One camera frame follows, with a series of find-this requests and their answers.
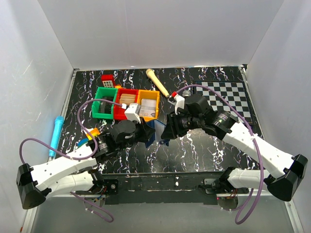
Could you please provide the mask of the blue leather card holder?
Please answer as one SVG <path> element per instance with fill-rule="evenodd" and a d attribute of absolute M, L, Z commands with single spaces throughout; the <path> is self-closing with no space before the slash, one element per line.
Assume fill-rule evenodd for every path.
<path fill-rule="evenodd" d="M 155 132 L 151 138 L 145 143 L 145 147 L 149 148 L 154 142 L 158 142 L 160 145 L 169 145 L 169 139 L 162 139 L 161 135 L 164 132 L 166 124 L 162 123 L 158 119 L 150 120 L 146 123 L 149 127 L 153 128 Z"/>

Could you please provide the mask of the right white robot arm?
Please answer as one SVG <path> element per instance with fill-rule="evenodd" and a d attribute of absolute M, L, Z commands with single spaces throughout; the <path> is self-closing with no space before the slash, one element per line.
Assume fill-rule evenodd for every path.
<path fill-rule="evenodd" d="M 229 167 L 209 188 L 231 193 L 239 188 L 259 188 L 273 196 L 290 201 L 303 180 L 308 159 L 283 152 L 250 132 L 246 124 L 226 111 L 214 111 L 207 99 L 199 94 L 182 97 L 174 92 L 170 99 L 174 111 L 167 115 L 164 140 L 183 137 L 189 130 L 202 129 L 256 159 L 258 170 Z"/>

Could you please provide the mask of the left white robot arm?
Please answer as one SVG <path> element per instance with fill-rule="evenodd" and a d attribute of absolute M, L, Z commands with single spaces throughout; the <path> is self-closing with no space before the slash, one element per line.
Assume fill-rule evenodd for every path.
<path fill-rule="evenodd" d="M 105 181 L 95 167 L 138 142 L 148 142 L 154 133 L 155 130 L 143 119 L 139 123 L 122 120 L 67 157 L 61 156 L 36 166 L 21 165 L 17 170 L 16 184 L 22 208 L 32 209 L 47 198 L 69 192 L 112 193 L 111 185 L 118 183 Z"/>

